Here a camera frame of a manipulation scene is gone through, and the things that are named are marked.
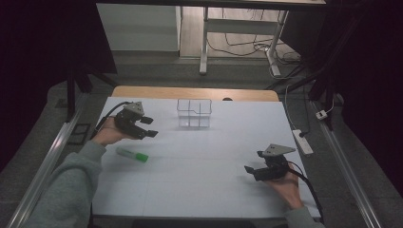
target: power strip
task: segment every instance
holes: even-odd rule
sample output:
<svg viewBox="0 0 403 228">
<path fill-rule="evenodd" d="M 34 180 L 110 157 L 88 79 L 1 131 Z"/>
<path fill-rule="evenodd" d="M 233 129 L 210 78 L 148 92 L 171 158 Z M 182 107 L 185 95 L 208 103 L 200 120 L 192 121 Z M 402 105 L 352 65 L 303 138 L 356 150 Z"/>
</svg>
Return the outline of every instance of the power strip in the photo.
<svg viewBox="0 0 403 228">
<path fill-rule="evenodd" d="M 299 134 L 301 133 L 300 130 L 293 130 L 294 138 L 296 138 L 296 141 L 299 145 L 299 148 L 301 149 L 302 153 L 304 155 L 311 155 L 314 153 L 312 150 L 311 146 L 308 144 L 306 141 L 305 137 L 300 137 Z"/>
</svg>

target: white cord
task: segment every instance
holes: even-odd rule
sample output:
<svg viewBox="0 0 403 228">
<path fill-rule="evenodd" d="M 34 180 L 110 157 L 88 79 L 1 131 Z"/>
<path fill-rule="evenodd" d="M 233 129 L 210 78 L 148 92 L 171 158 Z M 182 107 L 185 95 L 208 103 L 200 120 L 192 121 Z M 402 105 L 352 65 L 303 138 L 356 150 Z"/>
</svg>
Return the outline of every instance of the white cord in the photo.
<svg viewBox="0 0 403 228">
<path fill-rule="evenodd" d="M 333 100 L 332 100 L 332 107 L 328 111 L 326 111 L 326 113 L 332 111 L 334 106 L 335 106 L 335 98 L 333 98 Z"/>
<path fill-rule="evenodd" d="M 291 121 L 291 118 L 290 118 L 290 113 L 288 112 L 288 104 L 287 104 L 287 92 L 288 92 L 288 86 L 285 88 L 285 112 L 287 113 L 287 117 L 288 117 L 288 120 L 290 121 L 290 123 L 291 123 L 291 126 L 295 129 L 295 130 L 297 130 L 297 128 L 294 126 L 294 124 L 293 124 L 293 121 Z"/>
</svg>

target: gray sleeve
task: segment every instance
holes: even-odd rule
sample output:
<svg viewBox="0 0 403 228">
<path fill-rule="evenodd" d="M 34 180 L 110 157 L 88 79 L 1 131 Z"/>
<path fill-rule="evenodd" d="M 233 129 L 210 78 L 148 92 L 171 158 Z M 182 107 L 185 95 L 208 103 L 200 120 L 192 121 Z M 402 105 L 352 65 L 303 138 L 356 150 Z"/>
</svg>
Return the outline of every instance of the gray sleeve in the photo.
<svg viewBox="0 0 403 228">
<path fill-rule="evenodd" d="M 315 222 L 308 208 L 301 207 L 285 213 L 289 228 L 324 228 L 320 222 Z"/>
<path fill-rule="evenodd" d="M 88 141 L 57 167 L 24 227 L 86 227 L 106 149 Z"/>
</svg>

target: metal rail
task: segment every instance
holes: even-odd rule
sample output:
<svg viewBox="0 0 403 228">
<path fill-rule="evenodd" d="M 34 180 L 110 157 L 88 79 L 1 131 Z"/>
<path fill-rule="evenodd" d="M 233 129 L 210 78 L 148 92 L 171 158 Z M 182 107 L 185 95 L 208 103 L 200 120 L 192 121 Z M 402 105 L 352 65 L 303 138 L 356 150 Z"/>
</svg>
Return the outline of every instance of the metal rail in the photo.
<svg viewBox="0 0 403 228">
<path fill-rule="evenodd" d="M 69 123 L 64 123 L 62 128 L 59 131 L 59 134 L 56 136 L 52 146 L 50 147 L 47 156 L 42 162 L 41 166 L 38 169 L 35 177 L 29 185 L 29 188 L 26 194 L 20 201 L 17 209 L 12 216 L 8 228 L 17 228 L 21 227 L 29 218 L 30 213 L 36 205 L 37 200 L 41 196 L 45 183 L 48 181 L 48 178 L 53 171 L 54 165 L 60 157 L 66 143 L 68 136 L 71 134 L 75 124 L 77 123 L 79 117 L 83 112 L 83 107 L 88 98 L 88 94 L 80 94 L 77 103 L 76 103 L 76 112 L 74 116 L 71 118 Z"/>
<path fill-rule="evenodd" d="M 311 108 L 315 113 L 319 111 L 314 102 L 310 102 Z M 356 200 L 359 210 L 361 211 L 362 217 L 364 218 L 367 226 L 369 228 L 381 228 L 379 219 L 372 207 L 367 194 L 362 189 L 361 184 L 358 181 L 355 172 L 350 165 L 348 158 L 346 157 L 343 149 L 340 146 L 340 143 L 337 140 L 337 137 L 333 131 L 330 131 L 325 122 L 320 122 L 320 127 L 323 131 L 323 134 L 329 143 L 332 152 L 337 161 L 338 167 L 340 168 L 341 173 L 343 174 L 344 179 L 347 182 L 347 185 L 350 188 L 350 191 L 353 197 Z"/>
</svg>

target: clear plastic container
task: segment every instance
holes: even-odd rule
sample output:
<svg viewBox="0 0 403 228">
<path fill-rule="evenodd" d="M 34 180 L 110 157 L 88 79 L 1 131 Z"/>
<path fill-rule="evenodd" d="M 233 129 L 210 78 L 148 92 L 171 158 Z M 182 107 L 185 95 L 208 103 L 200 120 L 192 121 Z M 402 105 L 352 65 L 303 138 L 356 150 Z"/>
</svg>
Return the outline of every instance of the clear plastic container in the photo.
<svg viewBox="0 0 403 228">
<path fill-rule="evenodd" d="M 211 116 L 211 100 L 179 99 L 179 126 L 209 127 Z"/>
</svg>

